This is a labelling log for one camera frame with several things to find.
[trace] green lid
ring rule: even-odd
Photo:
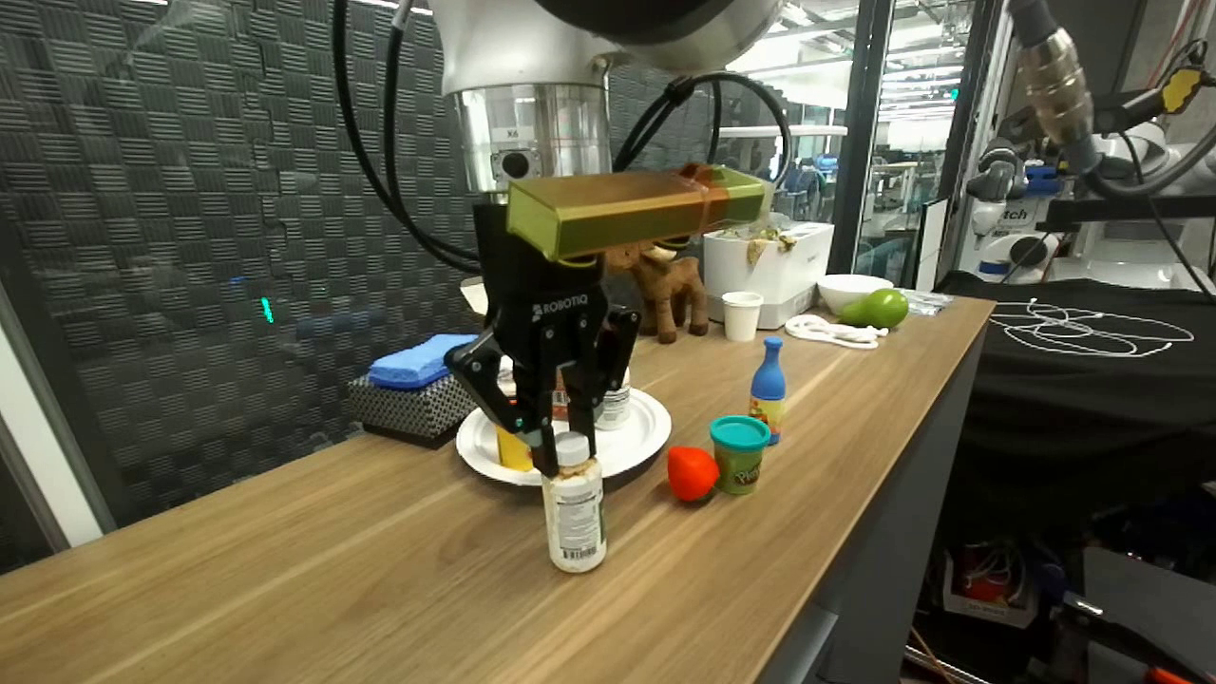
[[[768,449],[771,435],[756,418],[727,414],[712,426],[712,440],[730,451],[761,451]]]

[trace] stuffed animal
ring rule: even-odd
[[[700,260],[654,243],[626,243],[603,252],[603,269],[632,275],[642,293],[642,330],[659,343],[676,343],[686,318],[690,336],[712,330],[712,299],[700,283]]]

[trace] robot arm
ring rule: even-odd
[[[548,262],[507,227],[510,184],[609,176],[609,66],[642,56],[680,76],[713,74],[778,8],[781,0],[432,0],[490,295],[483,338],[453,351],[448,370],[498,426],[523,436],[543,474],[555,474],[555,431],[580,435],[598,451],[594,414],[621,388],[638,318],[609,311],[600,260]],[[517,371],[514,403],[498,393],[503,354]]]

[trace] white plate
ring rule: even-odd
[[[673,436],[673,414],[647,393],[632,388],[632,399],[621,414],[598,426],[598,459],[603,480],[633,470],[654,459],[659,449]],[[471,409],[455,431],[461,459],[498,482],[510,485],[540,485],[540,470],[510,470],[498,463],[498,435],[483,409]]]

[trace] wooden counter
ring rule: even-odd
[[[761,492],[680,508],[654,459],[610,485],[590,578],[548,564],[536,492],[352,436],[0,578],[0,679],[756,679],[939,395],[968,393],[983,318],[956,299],[873,354],[787,338]],[[633,385],[707,444],[756,365],[761,343],[642,343]]]

